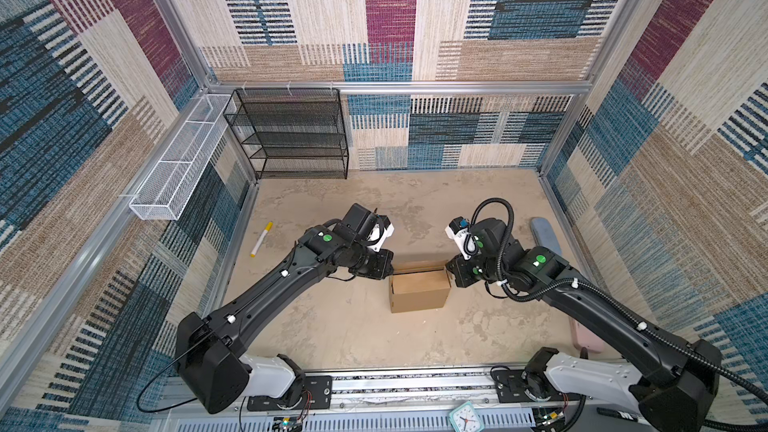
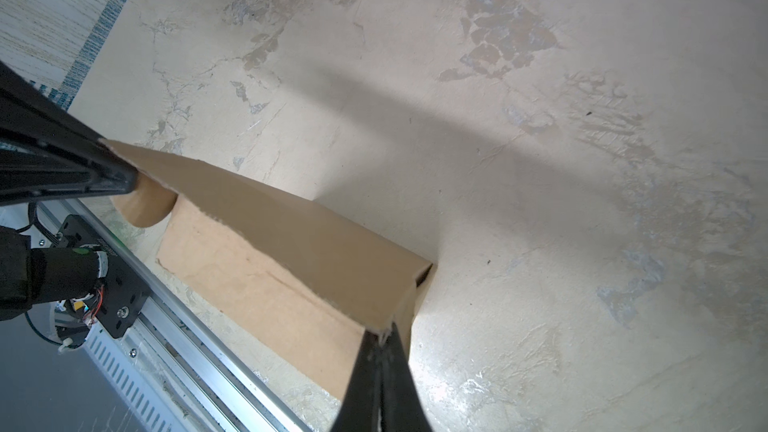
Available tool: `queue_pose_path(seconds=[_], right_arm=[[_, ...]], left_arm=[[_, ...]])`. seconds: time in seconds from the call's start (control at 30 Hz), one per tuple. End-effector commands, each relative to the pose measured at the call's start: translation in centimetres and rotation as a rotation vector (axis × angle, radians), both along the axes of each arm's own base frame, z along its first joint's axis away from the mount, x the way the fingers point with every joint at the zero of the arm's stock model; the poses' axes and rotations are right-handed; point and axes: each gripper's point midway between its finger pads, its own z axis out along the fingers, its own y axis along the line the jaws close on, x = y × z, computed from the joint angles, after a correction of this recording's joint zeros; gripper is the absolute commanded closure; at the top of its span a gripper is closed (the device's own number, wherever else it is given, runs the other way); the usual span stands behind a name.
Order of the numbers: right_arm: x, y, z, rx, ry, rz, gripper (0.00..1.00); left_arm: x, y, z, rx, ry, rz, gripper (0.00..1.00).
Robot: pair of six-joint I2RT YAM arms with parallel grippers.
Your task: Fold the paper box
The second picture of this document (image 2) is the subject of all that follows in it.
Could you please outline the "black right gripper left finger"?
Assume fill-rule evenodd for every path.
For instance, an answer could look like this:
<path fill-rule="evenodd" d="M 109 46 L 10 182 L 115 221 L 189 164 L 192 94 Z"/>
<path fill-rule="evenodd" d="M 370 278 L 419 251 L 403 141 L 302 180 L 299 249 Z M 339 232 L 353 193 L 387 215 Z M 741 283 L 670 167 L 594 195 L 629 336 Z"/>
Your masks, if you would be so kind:
<path fill-rule="evenodd" d="M 332 432 L 376 432 L 380 428 L 381 371 L 378 337 L 366 331 Z"/>

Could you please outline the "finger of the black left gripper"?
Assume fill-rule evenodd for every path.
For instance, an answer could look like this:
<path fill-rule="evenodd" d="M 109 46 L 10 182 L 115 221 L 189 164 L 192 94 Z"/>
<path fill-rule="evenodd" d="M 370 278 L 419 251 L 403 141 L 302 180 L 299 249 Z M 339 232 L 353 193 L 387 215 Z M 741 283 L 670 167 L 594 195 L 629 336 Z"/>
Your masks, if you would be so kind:
<path fill-rule="evenodd" d="M 139 172 L 102 136 L 1 65 L 1 204 L 134 191 Z"/>

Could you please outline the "brown cardboard box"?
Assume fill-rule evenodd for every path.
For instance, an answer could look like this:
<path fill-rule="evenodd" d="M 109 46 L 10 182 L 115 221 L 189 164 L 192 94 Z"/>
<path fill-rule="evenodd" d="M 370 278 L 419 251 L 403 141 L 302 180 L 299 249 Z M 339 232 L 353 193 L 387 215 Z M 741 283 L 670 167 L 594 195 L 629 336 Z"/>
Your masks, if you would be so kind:
<path fill-rule="evenodd" d="M 165 222 L 157 263 L 342 398 L 365 332 L 408 340 L 432 263 L 323 205 L 207 162 L 109 143 L 139 171 L 117 207 Z"/>

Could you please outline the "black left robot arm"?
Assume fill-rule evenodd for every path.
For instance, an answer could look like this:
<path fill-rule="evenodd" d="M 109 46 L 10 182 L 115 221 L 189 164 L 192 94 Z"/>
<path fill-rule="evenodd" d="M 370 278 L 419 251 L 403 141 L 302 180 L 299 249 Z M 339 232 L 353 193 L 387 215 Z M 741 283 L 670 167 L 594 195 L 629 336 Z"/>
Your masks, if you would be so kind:
<path fill-rule="evenodd" d="M 128 194 L 138 171 L 101 136 L 45 98 L 7 65 L 1 67 L 1 203 L 25 204 L 39 225 L 39 202 Z M 1 317 L 97 291 L 107 259 L 92 249 L 35 248 L 19 229 L 1 229 Z"/>

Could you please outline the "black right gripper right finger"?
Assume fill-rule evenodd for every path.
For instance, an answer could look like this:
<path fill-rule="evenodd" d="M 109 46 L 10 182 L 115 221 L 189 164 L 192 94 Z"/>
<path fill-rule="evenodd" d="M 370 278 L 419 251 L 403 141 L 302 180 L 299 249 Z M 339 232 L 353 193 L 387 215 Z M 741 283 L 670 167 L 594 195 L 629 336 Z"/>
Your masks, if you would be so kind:
<path fill-rule="evenodd" d="M 379 428 L 386 432 L 431 432 L 396 324 L 379 345 Z"/>

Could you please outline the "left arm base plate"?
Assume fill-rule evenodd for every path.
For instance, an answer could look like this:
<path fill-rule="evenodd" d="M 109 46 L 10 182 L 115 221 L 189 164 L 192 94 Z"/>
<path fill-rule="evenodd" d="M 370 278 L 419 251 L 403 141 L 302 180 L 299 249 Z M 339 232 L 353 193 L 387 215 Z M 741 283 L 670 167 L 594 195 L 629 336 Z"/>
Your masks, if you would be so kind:
<path fill-rule="evenodd" d="M 99 234 L 81 215 L 68 215 L 59 234 L 61 247 L 95 247 L 106 253 L 107 273 L 102 280 L 104 299 L 96 318 L 112 338 L 122 338 L 151 296 L 149 285 L 109 243 L 111 236 Z"/>

